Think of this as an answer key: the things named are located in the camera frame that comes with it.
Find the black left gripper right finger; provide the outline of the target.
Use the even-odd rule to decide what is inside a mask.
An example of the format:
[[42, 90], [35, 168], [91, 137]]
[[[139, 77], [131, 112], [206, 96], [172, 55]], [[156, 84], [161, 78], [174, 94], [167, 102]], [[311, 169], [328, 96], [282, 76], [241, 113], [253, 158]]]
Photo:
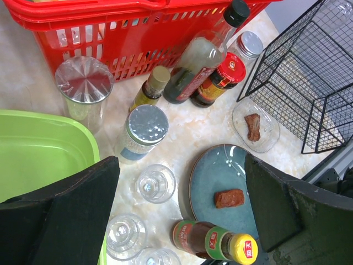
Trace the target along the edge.
[[352, 264], [352, 199], [247, 154], [245, 173], [260, 245], [270, 264]]

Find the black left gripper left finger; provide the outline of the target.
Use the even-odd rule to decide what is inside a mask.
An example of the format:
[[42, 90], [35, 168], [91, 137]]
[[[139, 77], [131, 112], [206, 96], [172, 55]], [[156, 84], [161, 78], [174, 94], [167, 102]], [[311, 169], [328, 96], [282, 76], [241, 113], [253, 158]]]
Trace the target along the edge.
[[120, 174], [96, 164], [1, 203], [1, 264], [98, 264]]

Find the yellow cap sauce bottle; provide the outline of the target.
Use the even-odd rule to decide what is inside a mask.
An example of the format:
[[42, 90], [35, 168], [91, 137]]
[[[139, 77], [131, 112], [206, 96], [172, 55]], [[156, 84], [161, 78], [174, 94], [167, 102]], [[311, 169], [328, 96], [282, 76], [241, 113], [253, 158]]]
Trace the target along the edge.
[[235, 234], [210, 222], [181, 220], [172, 230], [176, 248], [203, 259], [253, 264], [259, 253], [249, 234]]

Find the red lid sauce jar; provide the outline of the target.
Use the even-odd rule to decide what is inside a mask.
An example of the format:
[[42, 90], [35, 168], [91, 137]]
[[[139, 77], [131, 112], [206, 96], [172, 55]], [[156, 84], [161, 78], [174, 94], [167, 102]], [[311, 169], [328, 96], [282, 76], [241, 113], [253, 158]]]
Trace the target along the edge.
[[232, 89], [246, 76], [246, 66], [235, 54], [228, 52], [225, 60], [190, 96], [193, 105], [208, 108], [224, 92]]

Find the dark vinegar bottle black cap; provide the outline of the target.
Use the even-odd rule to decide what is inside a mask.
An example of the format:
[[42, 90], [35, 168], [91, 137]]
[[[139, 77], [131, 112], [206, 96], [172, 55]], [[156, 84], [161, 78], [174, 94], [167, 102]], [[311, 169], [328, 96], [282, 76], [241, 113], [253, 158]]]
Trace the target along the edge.
[[244, 1], [232, 1], [212, 29], [195, 35], [171, 71], [163, 91], [169, 103], [185, 102], [224, 61], [229, 39], [249, 16], [250, 8]]

